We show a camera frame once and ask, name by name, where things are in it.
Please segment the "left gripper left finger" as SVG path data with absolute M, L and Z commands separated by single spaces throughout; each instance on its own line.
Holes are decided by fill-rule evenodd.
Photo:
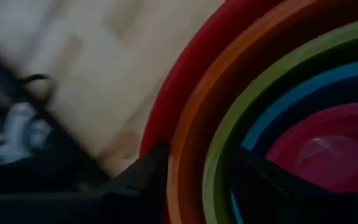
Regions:
M 100 188 L 103 224 L 165 224 L 169 149 L 154 146 Z

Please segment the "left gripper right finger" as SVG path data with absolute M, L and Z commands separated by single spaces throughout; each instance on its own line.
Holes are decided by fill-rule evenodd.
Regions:
M 358 224 L 358 192 L 334 193 L 241 147 L 227 174 L 244 224 Z

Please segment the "small magenta plastic bowl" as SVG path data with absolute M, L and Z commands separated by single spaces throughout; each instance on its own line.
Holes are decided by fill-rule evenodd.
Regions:
M 300 121 L 274 142 L 266 159 L 332 192 L 358 192 L 358 103 Z

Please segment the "green plastic bowl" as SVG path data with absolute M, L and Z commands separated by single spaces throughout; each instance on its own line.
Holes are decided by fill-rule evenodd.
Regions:
M 232 143 L 265 154 L 280 133 L 317 109 L 287 112 L 300 99 L 358 77 L 358 21 L 331 30 L 286 54 L 242 87 L 208 149 L 203 173 L 207 224 L 242 224 L 228 183 L 224 154 Z

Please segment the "orange plastic bowl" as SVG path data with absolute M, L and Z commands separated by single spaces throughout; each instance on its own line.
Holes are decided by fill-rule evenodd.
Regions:
M 358 0 L 283 0 L 241 32 L 204 72 L 170 143 L 170 224 L 207 224 L 203 173 L 208 149 L 241 88 L 297 47 L 358 21 Z

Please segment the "blue plastic bowl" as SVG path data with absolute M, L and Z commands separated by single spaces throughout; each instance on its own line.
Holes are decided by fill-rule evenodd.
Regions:
M 358 224 L 358 62 L 281 96 L 229 166 L 238 224 Z

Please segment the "large red plastic bowl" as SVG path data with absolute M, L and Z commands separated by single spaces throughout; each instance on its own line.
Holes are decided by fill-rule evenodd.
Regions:
M 185 104 L 204 72 L 253 22 L 283 0 L 227 0 L 201 26 L 161 86 L 140 144 L 139 156 L 172 140 Z

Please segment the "black aluminium table frame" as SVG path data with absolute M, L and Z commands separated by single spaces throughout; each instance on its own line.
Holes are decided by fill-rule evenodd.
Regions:
M 0 141 L 7 114 L 15 103 L 30 104 L 36 117 L 52 127 L 42 151 L 21 161 L 0 165 L 0 194 L 76 192 L 108 181 L 109 177 L 96 161 L 47 112 L 57 87 L 57 82 L 44 73 L 18 78 L 0 59 L 0 90 L 11 102 L 10 106 L 0 107 Z

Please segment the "white frame bracket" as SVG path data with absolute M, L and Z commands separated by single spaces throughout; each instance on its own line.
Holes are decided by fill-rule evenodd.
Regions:
M 0 141 L 0 165 L 33 157 L 44 149 L 52 127 L 36 115 L 28 103 L 11 106 Z

